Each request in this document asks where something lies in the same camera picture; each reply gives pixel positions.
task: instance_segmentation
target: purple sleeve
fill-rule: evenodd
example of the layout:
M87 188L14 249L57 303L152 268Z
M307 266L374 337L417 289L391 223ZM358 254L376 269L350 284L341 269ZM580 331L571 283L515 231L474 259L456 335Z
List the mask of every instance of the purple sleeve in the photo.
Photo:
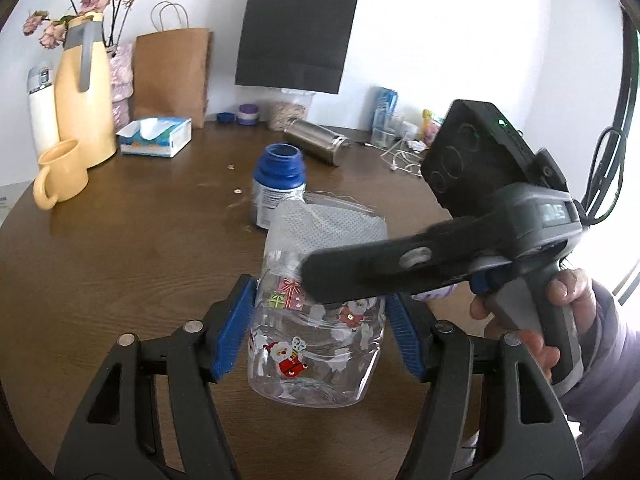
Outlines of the purple sleeve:
M560 399L569 419L580 422L585 472L604 457L640 402L640 334L620 319L608 291L597 283L593 290L598 315L581 341L584 376Z

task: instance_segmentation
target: clear plastic jar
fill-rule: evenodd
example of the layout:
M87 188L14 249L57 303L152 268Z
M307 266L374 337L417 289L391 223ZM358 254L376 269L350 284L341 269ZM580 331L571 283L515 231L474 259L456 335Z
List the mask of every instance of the clear plastic jar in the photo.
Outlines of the clear plastic jar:
M349 406L364 396L378 362L384 299L317 304L298 272L318 248L385 239L386 224L354 203L313 193L305 200L284 200L274 212L250 326L248 380L287 404Z
M290 119L306 120L313 101L312 92L302 90L275 89L271 99L269 129L282 132Z

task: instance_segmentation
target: wood grain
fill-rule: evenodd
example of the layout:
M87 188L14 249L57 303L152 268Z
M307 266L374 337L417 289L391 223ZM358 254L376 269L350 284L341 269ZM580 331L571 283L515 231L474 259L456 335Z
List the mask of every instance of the wood grain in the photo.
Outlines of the wood grain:
M208 124L174 159L114 156L50 212L36 208L31 189L15 205L0 229L0 378L20 433L49 468L121 333L168 335L226 297L241 273L259 272L266 234L249 221L252 171L279 140L263 126ZM375 205L393 237L448 218L422 180L392 173L379 154L355 148L341 168L307 157L308 188ZM433 309L479 333L470 298L459 286ZM246 382L245 351L212 392L245 479L375 480L395 477L426 390L405 371L388 331L355 406L313 410L264 399ZM170 424L162 410L163 427ZM179 464L175 445L166 447Z

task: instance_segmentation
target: camera lens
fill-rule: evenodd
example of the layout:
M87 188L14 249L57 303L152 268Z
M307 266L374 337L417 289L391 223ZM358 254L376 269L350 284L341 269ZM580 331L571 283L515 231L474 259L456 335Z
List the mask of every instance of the camera lens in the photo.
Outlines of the camera lens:
M447 146L442 152L442 167L451 178L458 178L465 169L460 152L453 146Z
M429 186L436 193L444 193L447 190L447 183L439 171L431 171L429 175Z
M463 145L470 151L476 152L480 149L480 135L478 131L469 123L464 123L458 129L458 135Z

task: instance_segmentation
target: mug handle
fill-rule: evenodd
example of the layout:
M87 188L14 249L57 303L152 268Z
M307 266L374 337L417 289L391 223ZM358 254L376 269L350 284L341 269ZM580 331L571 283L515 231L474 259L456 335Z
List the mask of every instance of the mug handle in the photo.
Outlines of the mug handle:
M47 196L47 191L44 187L47 177L49 176L49 171L51 171L50 166L42 168L33 183L33 199L35 200L36 205L44 211L51 209L58 201L58 196L56 194Z

